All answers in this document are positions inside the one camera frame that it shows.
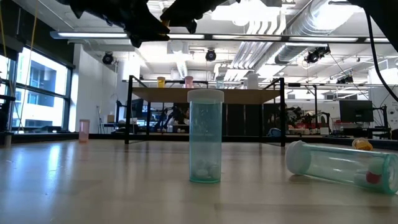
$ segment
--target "shelf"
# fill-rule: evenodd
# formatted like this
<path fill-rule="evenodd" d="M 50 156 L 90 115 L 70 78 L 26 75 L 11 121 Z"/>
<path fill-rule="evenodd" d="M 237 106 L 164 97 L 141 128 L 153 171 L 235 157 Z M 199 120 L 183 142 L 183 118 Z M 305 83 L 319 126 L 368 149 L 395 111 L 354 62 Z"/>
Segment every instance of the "shelf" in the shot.
<path fill-rule="evenodd" d="M 132 93 L 154 103 L 188 103 L 187 88 L 133 88 Z M 224 92 L 226 104 L 260 105 L 279 96 L 279 90 L 227 90 Z"/>

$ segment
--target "window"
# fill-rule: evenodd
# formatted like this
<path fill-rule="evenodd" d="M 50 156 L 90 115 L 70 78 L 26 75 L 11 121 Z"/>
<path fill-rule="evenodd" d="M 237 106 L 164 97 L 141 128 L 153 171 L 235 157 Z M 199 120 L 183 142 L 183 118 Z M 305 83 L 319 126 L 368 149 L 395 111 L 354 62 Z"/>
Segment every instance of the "window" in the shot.
<path fill-rule="evenodd" d="M 25 120 L 25 127 L 27 128 L 41 128 L 44 126 L 52 126 L 52 121 L 42 121 L 42 120 Z"/>
<path fill-rule="evenodd" d="M 9 78 L 9 71 L 12 68 L 13 64 L 12 61 L 2 55 L 0 55 L 0 77 L 2 79 L 8 79 Z"/>
<path fill-rule="evenodd" d="M 68 69 L 36 52 L 32 52 L 29 68 L 29 54 L 26 48 L 19 54 L 17 83 L 64 95 Z"/>
<path fill-rule="evenodd" d="M 13 120 L 22 115 L 24 127 L 41 128 L 42 126 L 62 126 L 63 107 L 65 100 L 60 97 L 50 96 L 34 91 L 17 88 L 16 92 L 21 94 L 21 101 L 16 101 L 17 110 L 14 109 Z M 18 126 L 19 123 L 12 122 L 12 125 Z"/>
<path fill-rule="evenodd" d="M 24 48 L 19 54 L 16 66 L 16 102 L 12 114 L 12 126 L 19 124 L 26 128 L 41 128 L 43 126 L 63 126 L 65 102 L 68 100 L 67 81 L 70 70 Z"/>

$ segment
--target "glass window pane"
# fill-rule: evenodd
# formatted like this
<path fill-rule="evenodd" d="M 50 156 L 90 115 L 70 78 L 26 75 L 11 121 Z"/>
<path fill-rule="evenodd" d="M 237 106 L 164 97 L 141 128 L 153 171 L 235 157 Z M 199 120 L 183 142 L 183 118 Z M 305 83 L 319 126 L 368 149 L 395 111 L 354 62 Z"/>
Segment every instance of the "glass window pane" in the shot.
<path fill-rule="evenodd" d="M 14 66 L 12 60 L 0 55 L 0 77 L 2 79 L 9 78 L 9 72 L 12 66 Z"/>
<path fill-rule="evenodd" d="M 27 48 L 19 54 L 17 82 L 64 95 L 68 69 L 36 52 L 32 52 L 29 69 L 29 57 Z"/>
<path fill-rule="evenodd" d="M 64 99 L 34 91 L 16 90 L 16 108 L 12 114 L 12 126 L 19 125 L 18 115 L 24 127 L 41 128 L 43 126 L 62 126 Z"/>

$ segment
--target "computer monitor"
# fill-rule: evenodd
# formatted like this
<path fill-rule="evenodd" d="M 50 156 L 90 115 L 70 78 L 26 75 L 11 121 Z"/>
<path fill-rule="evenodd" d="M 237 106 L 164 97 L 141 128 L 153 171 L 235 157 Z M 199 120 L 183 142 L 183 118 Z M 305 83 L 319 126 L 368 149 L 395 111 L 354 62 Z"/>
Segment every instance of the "computer monitor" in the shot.
<path fill-rule="evenodd" d="M 142 115 L 142 107 L 144 106 L 144 100 L 143 99 L 137 99 L 137 100 L 132 100 L 131 101 L 131 117 L 132 118 L 141 118 L 143 117 Z"/>
<path fill-rule="evenodd" d="M 368 100 L 340 100 L 341 122 L 373 122 L 373 104 Z"/>

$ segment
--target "wooden table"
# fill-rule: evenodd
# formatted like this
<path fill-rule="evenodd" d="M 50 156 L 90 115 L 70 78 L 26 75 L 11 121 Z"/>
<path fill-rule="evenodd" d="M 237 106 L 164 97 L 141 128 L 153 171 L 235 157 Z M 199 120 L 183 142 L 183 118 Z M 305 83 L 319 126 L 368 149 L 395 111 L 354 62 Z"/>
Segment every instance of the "wooden table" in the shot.
<path fill-rule="evenodd" d="M 132 93 L 148 102 L 188 103 L 189 88 L 133 88 Z M 279 90 L 227 90 L 224 92 L 226 104 L 260 105 L 279 96 Z"/>
<path fill-rule="evenodd" d="M 189 143 L 0 150 L 0 223 L 397 223 L 398 195 L 292 175 L 280 147 L 223 143 L 221 182 L 189 182 Z"/>

